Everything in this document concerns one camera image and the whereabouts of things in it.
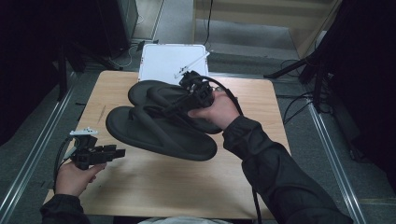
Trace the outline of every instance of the wooden panel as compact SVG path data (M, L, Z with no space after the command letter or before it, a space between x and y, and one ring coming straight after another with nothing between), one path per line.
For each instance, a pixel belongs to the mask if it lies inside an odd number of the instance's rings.
M217 0L211 20L290 28L294 46L303 58L321 31L331 25L341 0ZM210 1L194 1L194 18L209 17Z
M289 148L270 81L216 79L238 97L247 117L258 120L273 140ZM127 146L107 132L108 112L119 105L131 105L127 92L136 81L137 73L103 72L78 125L78 129L99 131L98 146L117 144L127 149L125 158L110 162L80 196L86 214L256 218L241 161L223 149L221 133L211 135L219 149L213 159L185 161ZM272 218L263 202L261 209L264 218Z

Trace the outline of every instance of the tabletop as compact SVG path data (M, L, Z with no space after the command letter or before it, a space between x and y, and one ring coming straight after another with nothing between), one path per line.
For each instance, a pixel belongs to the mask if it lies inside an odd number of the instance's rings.
M251 186L242 172L241 161L223 149L221 133L210 135L218 152L209 161L156 154L123 144L108 133L107 114L120 105L133 106L127 93L137 78L134 72L102 72L78 124L77 130L90 127L99 132L95 136L97 146L116 144L117 148L126 149L125 157L109 162L81 194L84 212L129 217L256 218ZM271 81L214 79L237 97L246 117L260 122L272 140L289 150ZM52 195L50 190L46 201ZM262 217L272 218L260 197L259 201Z

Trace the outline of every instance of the hand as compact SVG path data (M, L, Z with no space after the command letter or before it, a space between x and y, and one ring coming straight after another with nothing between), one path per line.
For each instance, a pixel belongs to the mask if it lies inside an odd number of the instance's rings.
M224 91L213 91L213 105L201 109L193 109L189 111L192 118L207 119L216 124L222 130L225 130L237 117L239 112L233 101Z
M104 170L106 163L97 164L88 170L80 170L72 161L59 169L56 179L56 194L79 196L89 183L96 178L96 174Z

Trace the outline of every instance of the white box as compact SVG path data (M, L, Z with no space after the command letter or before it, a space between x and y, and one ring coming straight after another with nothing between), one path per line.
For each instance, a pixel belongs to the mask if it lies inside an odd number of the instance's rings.
M206 48L203 45L147 44L143 47L138 81L159 80L178 85L182 76L175 78L175 74L204 55ZM207 77L206 57L190 67L190 70Z

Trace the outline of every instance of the black sleeve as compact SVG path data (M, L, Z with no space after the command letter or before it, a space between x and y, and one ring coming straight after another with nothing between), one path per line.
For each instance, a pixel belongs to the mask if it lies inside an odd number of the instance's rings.
M242 160L250 185L278 223L352 223L330 195L310 178L259 122L235 119L224 131L224 148Z
M91 223L79 203L79 198L72 195L55 194L41 208L43 224L89 224Z

